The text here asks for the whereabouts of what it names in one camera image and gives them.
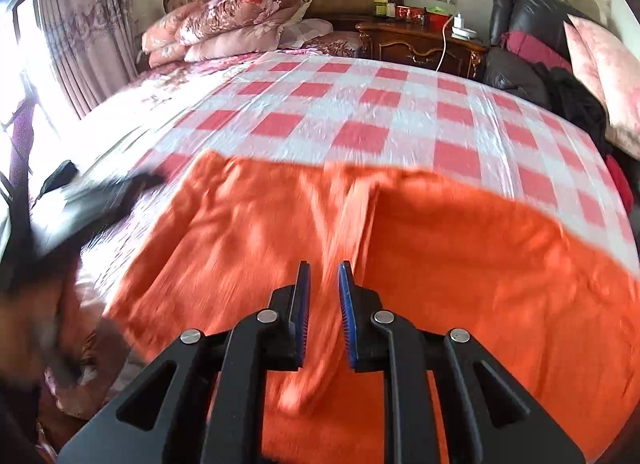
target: pillow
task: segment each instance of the pillow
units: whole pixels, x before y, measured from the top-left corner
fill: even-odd
[[[142,49],[149,53],[174,42],[175,32],[180,27],[180,24],[189,14],[201,8],[202,3],[194,1],[178,7],[160,18],[142,36]]]
[[[281,49],[299,49],[313,38],[326,36],[334,31],[334,26],[323,19],[305,19],[298,23],[291,23],[284,27],[280,36]]]
[[[180,45],[179,43],[168,44],[161,49],[154,50],[149,56],[149,68],[155,68],[156,66],[171,63],[173,61],[180,61],[184,59],[184,55],[187,53],[187,47]]]
[[[280,9],[266,21],[225,32],[193,45],[184,60],[189,63],[207,59],[226,58],[249,52],[270,52],[278,47],[283,25],[290,21],[300,8],[301,2],[294,0],[289,7]]]
[[[363,45],[360,34],[357,32],[338,30],[326,36],[310,39],[302,48],[315,49],[337,58],[357,58],[360,57]]]
[[[265,21],[283,0],[211,0],[190,14],[175,33],[182,45],[195,45],[223,32]]]
[[[578,34],[578,31],[568,23],[564,24],[564,33],[566,34],[566,44],[569,48],[575,78],[586,86],[588,91],[607,108],[602,83],[598,76],[598,69],[593,62],[587,45]]]
[[[606,29],[582,18],[570,18],[597,68],[609,124],[622,130],[620,134],[609,132],[607,138],[624,136],[622,149],[640,158],[638,148],[633,152],[628,148],[630,141],[640,145],[640,61]]]
[[[509,52],[529,63],[543,63],[549,70],[555,66],[572,72],[571,63],[552,48],[530,34],[521,31],[508,32],[504,36]]]
[[[629,157],[640,160],[640,139],[635,133],[607,124],[604,138],[624,151]]]

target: gray cloth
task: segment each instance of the gray cloth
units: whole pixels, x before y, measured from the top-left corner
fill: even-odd
[[[127,0],[38,0],[56,77],[82,118],[136,75]]]

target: window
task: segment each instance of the window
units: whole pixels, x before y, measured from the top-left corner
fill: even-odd
[[[65,160],[62,137],[77,119],[69,108],[53,73],[49,49],[42,32],[38,0],[18,0],[0,22],[0,39],[6,44],[6,61],[0,82],[7,97],[0,97],[0,122],[7,123],[25,94],[34,87],[38,104],[33,113],[34,141],[29,159],[30,192],[37,194],[44,180]],[[0,137],[0,171],[8,173],[12,145],[11,127]]]

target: wooden nightstand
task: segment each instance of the wooden nightstand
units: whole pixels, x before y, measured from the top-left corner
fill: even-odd
[[[435,70],[442,56],[442,31],[404,21],[363,21],[356,25],[364,44],[363,57]],[[475,79],[488,48],[479,41],[463,41],[447,32],[447,51],[441,72]]]

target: red box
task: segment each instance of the red box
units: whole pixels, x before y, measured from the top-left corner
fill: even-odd
[[[422,23],[424,9],[420,7],[409,7],[409,19],[414,23]]]
[[[396,18],[409,19],[409,7],[403,5],[396,6]]]
[[[429,29],[434,32],[442,32],[444,25],[447,24],[450,16],[444,14],[436,14],[435,12],[427,12],[429,20]]]

